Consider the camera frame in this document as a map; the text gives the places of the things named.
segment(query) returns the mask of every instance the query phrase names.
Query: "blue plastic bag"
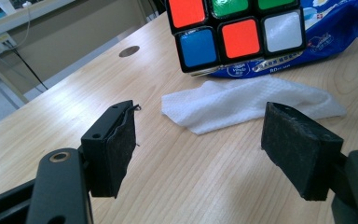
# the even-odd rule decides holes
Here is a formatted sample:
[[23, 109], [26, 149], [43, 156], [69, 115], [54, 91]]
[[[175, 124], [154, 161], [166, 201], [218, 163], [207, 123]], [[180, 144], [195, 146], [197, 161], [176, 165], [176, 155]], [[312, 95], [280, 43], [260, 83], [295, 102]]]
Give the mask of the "blue plastic bag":
[[279, 58], [251, 60], [210, 76], [247, 78], [274, 73], [344, 51], [358, 37], [358, 0], [302, 0], [307, 48]]

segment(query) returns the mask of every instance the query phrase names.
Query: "wooden table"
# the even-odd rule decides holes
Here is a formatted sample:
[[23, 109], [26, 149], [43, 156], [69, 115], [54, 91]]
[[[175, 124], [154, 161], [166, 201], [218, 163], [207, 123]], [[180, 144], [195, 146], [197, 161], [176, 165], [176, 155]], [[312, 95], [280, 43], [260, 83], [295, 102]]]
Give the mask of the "wooden table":
[[[140, 50], [127, 58], [130, 46]], [[348, 109], [318, 120], [358, 149], [358, 39], [329, 60], [280, 77], [325, 89]], [[115, 199], [92, 199], [96, 223], [333, 223], [327, 202], [306, 202], [260, 149], [263, 119], [195, 135], [161, 115], [161, 96], [212, 77], [182, 74], [166, 15], [148, 23], [0, 122], [0, 193], [35, 177], [48, 152], [80, 137], [113, 104], [132, 99], [137, 143]]]

